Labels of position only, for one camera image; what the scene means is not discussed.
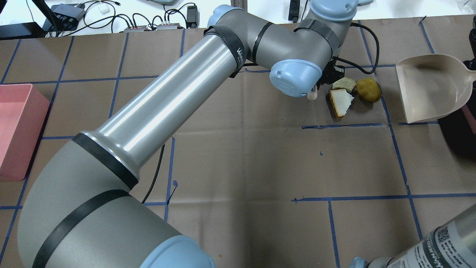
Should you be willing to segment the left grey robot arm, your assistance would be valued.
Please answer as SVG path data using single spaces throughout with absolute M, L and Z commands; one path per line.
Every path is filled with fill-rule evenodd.
M 130 195 L 141 166 L 250 60 L 282 93 L 310 93 L 337 56 L 359 0 L 311 0 L 293 31 L 220 5 L 204 37 L 95 131 L 42 170 L 17 228 L 26 268 L 214 268 L 190 237 Z

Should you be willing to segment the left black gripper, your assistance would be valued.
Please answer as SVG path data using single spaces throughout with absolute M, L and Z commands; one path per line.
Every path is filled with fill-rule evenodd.
M 318 80 L 318 89 L 321 85 L 331 85 L 345 76 L 345 66 L 336 64 L 337 58 L 333 57 L 322 71 L 322 76 Z

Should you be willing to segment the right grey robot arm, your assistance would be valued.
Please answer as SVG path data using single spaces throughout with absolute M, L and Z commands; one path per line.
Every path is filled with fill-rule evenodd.
M 476 205 L 434 229 L 418 244 L 395 257 L 372 261 L 356 257 L 350 268 L 474 268 Z

